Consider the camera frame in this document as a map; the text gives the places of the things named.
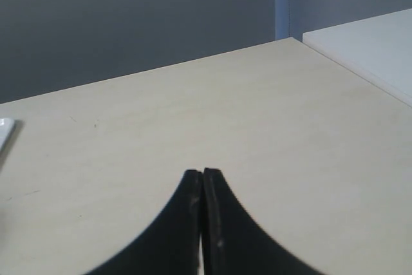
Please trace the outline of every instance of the scratch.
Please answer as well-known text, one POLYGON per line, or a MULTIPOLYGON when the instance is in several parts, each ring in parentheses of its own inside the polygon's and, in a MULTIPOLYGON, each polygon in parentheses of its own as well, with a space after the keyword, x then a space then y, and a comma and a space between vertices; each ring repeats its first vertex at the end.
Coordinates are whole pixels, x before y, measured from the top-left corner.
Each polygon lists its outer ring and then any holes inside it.
POLYGON ((40 190, 32 191, 31 193, 26 193, 25 196, 28 196, 28 195, 31 195, 31 194, 34 194, 34 193, 39 193, 39 192, 40 192, 40 190))

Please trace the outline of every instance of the desk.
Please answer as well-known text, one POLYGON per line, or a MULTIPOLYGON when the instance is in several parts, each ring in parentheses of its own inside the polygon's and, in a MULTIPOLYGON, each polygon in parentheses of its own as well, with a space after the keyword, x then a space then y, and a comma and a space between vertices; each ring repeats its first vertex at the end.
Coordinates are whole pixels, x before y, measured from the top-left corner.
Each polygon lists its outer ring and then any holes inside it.
POLYGON ((0 105, 1 274, 80 274, 223 170, 255 221, 327 274, 412 272, 412 109, 287 39, 0 105))
POLYGON ((307 32, 303 42, 412 106, 412 9, 307 32))

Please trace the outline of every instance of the black curved object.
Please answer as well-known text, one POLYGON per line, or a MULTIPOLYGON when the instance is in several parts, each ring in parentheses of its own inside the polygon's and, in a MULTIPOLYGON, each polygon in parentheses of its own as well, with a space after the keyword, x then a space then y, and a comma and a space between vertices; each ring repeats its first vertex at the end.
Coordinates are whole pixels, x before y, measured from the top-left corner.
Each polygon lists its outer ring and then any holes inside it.
POLYGON ((202 244, 207 275, 321 275, 282 248, 241 206, 220 170, 203 174, 202 244))
POLYGON ((201 192, 201 172, 186 171, 154 222, 123 251, 88 274, 197 274, 201 192))

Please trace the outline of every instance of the light wooden desk surface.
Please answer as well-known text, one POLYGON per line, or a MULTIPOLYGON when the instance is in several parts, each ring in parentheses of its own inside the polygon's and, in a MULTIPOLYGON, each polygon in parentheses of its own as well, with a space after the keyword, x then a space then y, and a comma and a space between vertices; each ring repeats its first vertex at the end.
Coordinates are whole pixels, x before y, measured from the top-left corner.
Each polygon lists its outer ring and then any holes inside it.
POLYGON ((187 168, 330 274, 412 273, 412 109, 293 40, 0 105, 0 273, 80 274, 187 168))
POLYGON ((306 32, 303 42, 412 107, 412 9, 306 32))

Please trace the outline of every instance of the black object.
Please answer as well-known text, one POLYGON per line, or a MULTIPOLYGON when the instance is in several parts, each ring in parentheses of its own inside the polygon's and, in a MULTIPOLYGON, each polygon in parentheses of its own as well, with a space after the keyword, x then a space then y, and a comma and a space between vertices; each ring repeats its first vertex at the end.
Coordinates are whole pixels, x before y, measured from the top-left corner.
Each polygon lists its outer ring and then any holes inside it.
POLYGON ((286 251, 241 206, 220 170, 185 172, 156 220, 89 275, 321 275, 286 251))

